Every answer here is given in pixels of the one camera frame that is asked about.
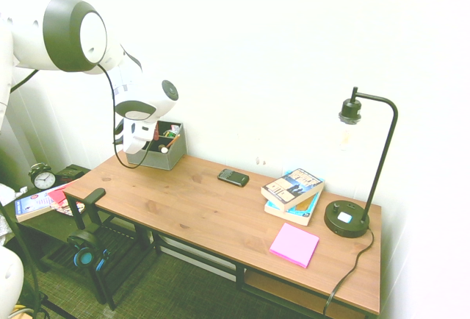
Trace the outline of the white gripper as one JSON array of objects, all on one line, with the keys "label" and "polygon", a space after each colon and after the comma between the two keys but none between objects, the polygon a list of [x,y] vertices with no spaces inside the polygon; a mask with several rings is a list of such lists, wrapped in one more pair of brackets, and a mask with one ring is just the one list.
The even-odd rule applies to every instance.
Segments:
[{"label": "white gripper", "polygon": [[123,150],[127,154],[136,154],[146,144],[148,151],[156,150],[156,141],[153,140],[155,123],[147,121],[133,121],[123,119]]}]

